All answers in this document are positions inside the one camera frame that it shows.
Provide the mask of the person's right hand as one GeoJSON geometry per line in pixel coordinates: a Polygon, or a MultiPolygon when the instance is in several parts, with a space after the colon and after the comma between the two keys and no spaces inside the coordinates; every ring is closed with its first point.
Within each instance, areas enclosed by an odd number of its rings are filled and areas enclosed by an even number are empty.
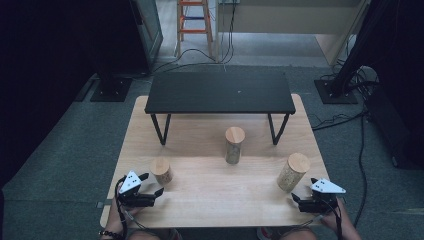
{"type": "Polygon", "coordinates": [[[335,211],[326,214],[321,219],[322,224],[333,230],[336,234],[339,232],[342,233],[343,230],[348,231],[349,225],[351,224],[343,201],[341,199],[337,199],[337,203],[338,206],[335,208],[335,211]]]}

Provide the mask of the tall slim glass jar wooden lid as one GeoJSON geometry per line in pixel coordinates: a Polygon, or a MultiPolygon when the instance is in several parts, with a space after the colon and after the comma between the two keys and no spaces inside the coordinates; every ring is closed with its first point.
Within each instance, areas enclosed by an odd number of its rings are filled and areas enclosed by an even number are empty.
{"type": "Polygon", "coordinates": [[[241,147],[245,140],[245,131],[241,127],[229,127],[225,132],[226,154],[225,160],[228,164],[237,164],[241,158],[241,147]]]}

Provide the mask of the beige cabinet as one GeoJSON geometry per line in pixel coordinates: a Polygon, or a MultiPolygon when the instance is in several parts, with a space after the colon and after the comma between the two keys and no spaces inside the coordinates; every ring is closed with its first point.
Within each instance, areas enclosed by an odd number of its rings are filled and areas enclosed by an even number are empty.
{"type": "Polygon", "coordinates": [[[329,65],[361,26],[371,0],[215,0],[217,32],[314,34],[329,65]]]}

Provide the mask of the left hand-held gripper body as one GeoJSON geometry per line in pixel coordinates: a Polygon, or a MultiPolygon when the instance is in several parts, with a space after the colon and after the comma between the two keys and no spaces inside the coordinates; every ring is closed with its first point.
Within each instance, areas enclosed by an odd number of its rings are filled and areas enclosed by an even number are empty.
{"type": "Polygon", "coordinates": [[[134,207],[153,207],[155,203],[154,194],[140,194],[139,189],[142,182],[138,178],[138,174],[130,171],[123,180],[118,190],[118,201],[130,208],[134,207]]]}

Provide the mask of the red shoe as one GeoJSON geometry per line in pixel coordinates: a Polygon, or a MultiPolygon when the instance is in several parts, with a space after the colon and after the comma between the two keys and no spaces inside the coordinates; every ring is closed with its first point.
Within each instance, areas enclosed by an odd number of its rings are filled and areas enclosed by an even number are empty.
{"type": "Polygon", "coordinates": [[[272,230],[267,227],[258,227],[256,235],[259,240],[272,240],[272,230]]]}

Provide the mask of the grain-filled glass jar wooden lid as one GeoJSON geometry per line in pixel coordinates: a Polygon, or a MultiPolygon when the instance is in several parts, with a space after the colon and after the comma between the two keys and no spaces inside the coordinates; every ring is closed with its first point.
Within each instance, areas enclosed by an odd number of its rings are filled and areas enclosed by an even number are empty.
{"type": "Polygon", "coordinates": [[[290,193],[310,170],[310,166],[310,160],[306,155],[302,153],[291,154],[277,178],[278,186],[284,192],[290,193]]]}

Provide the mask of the black slanted stand pole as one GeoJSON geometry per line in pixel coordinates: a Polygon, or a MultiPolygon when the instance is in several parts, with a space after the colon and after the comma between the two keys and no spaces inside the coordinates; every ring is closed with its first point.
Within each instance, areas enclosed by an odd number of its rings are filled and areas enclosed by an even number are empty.
{"type": "Polygon", "coordinates": [[[372,35],[376,34],[377,26],[383,22],[384,15],[388,14],[389,7],[396,0],[372,0],[364,22],[361,26],[356,43],[344,63],[343,67],[329,84],[330,96],[339,97],[348,92],[347,85],[354,73],[365,64],[365,50],[370,46],[372,35]]]}

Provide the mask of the black box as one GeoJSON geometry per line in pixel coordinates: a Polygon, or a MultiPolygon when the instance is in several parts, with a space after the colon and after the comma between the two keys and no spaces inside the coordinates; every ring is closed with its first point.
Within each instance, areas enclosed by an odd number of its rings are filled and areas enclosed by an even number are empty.
{"type": "Polygon", "coordinates": [[[424,163],[418,163],[409,151],[412,135],[385,92],[381,88],[375,89],[365,100],[365,105],[373,122],[380,129],[393,166],[424,170],[424,163]]]}

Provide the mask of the wooden step ladder orange braces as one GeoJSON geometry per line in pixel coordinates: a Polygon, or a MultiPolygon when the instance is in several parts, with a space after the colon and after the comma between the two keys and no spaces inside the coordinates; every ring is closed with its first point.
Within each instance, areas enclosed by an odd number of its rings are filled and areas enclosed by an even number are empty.
{"type": "Polygon", "coordinates": [[[212,26],[211,26],[211,17],[209,12],[209,2],[208,0],[177,0],[177,45],[176,51],[177,56],[182,55],[181,43],[184,41],[184,37],[187,34],[203,34],[206,36],[207,40],[207,49],[208,56],[212,57],[212,26]],[[187,10],[189,7],[197,7],[202,10],[200,16],[189,16],[187,10]],[[202,28],[187,28],[187,21],[202,21],[202,28]]]}

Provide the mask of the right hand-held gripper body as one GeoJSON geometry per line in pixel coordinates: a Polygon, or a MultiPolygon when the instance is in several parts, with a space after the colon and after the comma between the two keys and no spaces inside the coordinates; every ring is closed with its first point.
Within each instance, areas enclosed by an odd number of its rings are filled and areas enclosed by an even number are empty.
{"type": "Polygon", "coordinates": [[[301,212],[323,214],[338,206],[337,195],[345,194],[346,190],[333,182],[320,178],[315,184],[311,183],[312,198],[302,200],[298,204],[301,212]]]}

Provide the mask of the black square stand base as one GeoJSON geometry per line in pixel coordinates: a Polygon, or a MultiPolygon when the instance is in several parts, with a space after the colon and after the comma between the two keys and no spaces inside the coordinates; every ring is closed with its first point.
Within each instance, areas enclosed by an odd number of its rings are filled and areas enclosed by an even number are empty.
{"type": "Polygon", "coordinates": [[[315,80],[315,87],[323,104],[357,104],[355,95],[345,92],[344,87],[335,80],[315,80]]]}
{"type": "Polygon", "coordinates": [[[90,101],[124,102],[131,84],[132,79],[124,77],[116,77],[111,81],[100,80],[90,101]]]}

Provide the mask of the person's left hand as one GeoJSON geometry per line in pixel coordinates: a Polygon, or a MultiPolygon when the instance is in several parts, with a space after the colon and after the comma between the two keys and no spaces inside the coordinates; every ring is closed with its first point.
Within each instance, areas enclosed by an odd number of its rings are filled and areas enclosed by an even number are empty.
{"type": "Polygon", "coordinates": [[[123,233],[123,224],[121,223],[121,217],[118,210],[122,212],[127,211],[132,216],[135,216],[138,212],[141,211],[141,208],[128,208],[125,206],[118,207],[116,199],[112,200],[112,205],[109,210],[108,220],[105,226],[105,230],[117,234],[123,233]]]}

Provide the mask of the person's right leg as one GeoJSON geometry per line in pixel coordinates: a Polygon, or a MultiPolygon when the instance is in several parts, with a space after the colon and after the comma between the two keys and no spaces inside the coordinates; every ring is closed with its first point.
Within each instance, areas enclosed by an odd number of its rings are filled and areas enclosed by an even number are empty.
{"type": "Polygon", "coordinates": [[[302,228],[283,233],[278,240],[317,240],[317,236],[310,229],[302,228]]]}

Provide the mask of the short glass jar wooden lid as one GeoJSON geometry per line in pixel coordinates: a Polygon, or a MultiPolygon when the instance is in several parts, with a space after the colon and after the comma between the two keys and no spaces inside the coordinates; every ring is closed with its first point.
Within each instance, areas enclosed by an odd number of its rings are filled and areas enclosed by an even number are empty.
{"type": "Polygon", "coordinates": [[[170,162],[166,158],[155,158],[150,164],[150,171],[156,181],[164,186],[173,180],[173,170],[170,162]]]}

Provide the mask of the dark glass-fronted cabinet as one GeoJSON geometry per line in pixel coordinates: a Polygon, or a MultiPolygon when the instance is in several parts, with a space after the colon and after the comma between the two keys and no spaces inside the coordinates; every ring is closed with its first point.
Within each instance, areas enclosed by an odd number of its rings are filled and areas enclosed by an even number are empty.
{"type": "Polygon", "coordinates": [[[156,0],[129,0],[129,3],[141,38],[147,72],[151,73],[163,42],[156,0]]]}

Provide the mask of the person's left leg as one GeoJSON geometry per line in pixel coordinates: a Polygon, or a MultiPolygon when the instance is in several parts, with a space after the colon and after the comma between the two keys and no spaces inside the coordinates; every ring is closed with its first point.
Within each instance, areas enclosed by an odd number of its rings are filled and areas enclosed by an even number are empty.
{"type": "Polygon", "coordinates": [[[176,229],[136,230],[127,240],[183,240],[176,229]]]}

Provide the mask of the black shelf with metal legs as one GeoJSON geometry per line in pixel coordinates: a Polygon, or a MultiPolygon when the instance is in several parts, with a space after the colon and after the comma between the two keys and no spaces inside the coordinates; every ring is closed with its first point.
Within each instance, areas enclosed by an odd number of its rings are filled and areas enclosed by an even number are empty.
{"type": "Polygon", "coordinates": [[[283,124],[296,113],[285,77],[280,73],[175,72],[153,79],[145,106],[161,144],[167,129],[157,116],[174,114],[281,114],[283,124]]]}

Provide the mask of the person's leg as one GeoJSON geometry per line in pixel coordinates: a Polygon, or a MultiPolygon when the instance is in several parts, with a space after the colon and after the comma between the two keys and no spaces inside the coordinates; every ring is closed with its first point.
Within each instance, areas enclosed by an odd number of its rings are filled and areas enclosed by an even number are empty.
{"type": "Polygon", "coordinates": [[[176,229],[136,230],[127,240],[183,240],[176,229]]]}
{"type": "Polygon", "coordinates": [[[317,236],[310,229],[302,228],[283,233],[278,240],[317,240],[317,236]]]}

